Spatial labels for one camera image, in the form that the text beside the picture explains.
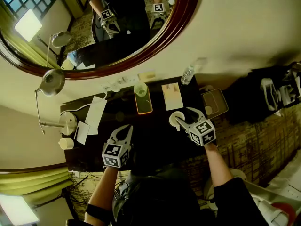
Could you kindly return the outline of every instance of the paper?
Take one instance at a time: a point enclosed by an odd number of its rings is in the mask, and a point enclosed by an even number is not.
[[[87,70],[88,69],[94,69],[94,68],[95,68],[95,65],[90,65],[90,66],[86,67]]]
[[[85,64],[84,63],[81,63],[79,66],[76,67],[77,70],[85,70],[86,67],[85,67]]]
[[[78,142],[82,143],[83,145],[86,143],[86,138],[89,132],[90,126],[79,121],[75,135],[74,140],[77,140]]]
[[[91,127],[90,126],[88,135],[98,135],[98,127]]]
[[[162,85],[166,110],[183,108],[183,101],[178,83]]]
[[[106,104],[106,100],[94,96],[85,120],[85,123],[93,128],[91,131],[95,132],[95,129],[98,128]]]

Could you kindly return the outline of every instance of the white paper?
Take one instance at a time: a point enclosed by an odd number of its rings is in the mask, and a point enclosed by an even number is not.
[[[83,145],[86,143],[86,138],[89,132],[90,126],[79,121],[77,125],[77,129],[75,131],[74,140],[82,143]]]
[[[85,123],[92,128],[98,128],[107,101],[94,96]]]
[[[84,63],[81,63],[79,66],[76,67],[77,70],[85,70],[86,67],[85,67],[85,64]]]
[[[96,127],[91,127],[89,129],[88,135],[98,135],[98,128]]]
[[[86,67],[87,70],[88,69],[94,69],[94,68],[95,68],[95,65],[90,65],[90,66]]]

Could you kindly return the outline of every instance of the phone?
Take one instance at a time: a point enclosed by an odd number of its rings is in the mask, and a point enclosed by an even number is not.
[[[152,112],[151,96],[149,88],[147,88],[147,93],[144,97],[140,97],[135,94],[137,112],[139,115],[148,114]]]

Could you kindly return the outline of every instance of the floor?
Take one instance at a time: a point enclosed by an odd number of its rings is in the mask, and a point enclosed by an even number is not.
[[[146,13],[149,18],[149,22],[151,23],[151,10],[153,5],[153,0],[144,0],[146,7]],[[169,9],[169,3],[168,0],[162,0],[167,11]],[[67,55],[68,53],[75,51],[77,49],[89,46],[91,44],[95,44],[95,41],[92,36],[92,8],[90,5],[87,6],[84,15],[78,19],[76,19],[71,27],[70,32],[73,35],[72,40],[70,43],[65,47],[64,55]],[[154,26],[154,29],[161,28],[162,24],[157,23],[156,26]]]
[[[242,170],[249,182],[266,186],[267,183],[293,158],[301,148],[301,104],[284,110],[284,116],[272,115],[264,122],[244,122],[230,125],[226,115],[213,119],[217,145],[231,168]],[[203,186],[210,172],[205,155],[181,162],[200,207],[207,208],[203,200]],[[129,171],[120,172],[117,182],[124,180]],[[71,192],[74,209],[83,220],[86,204],[96,188],[102,173],[72,173],[74,184],[88,176]]]

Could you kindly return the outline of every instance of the light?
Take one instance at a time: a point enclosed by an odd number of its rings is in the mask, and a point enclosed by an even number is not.
[[[41,27],[42,24],[31,9],[29,9],[15,25],[15,29],[18,33],[28,42],[32,40]]]
[[[0,205],[8,219],[15,226],[33,224],[39,221],[21,196],[0,194]]]

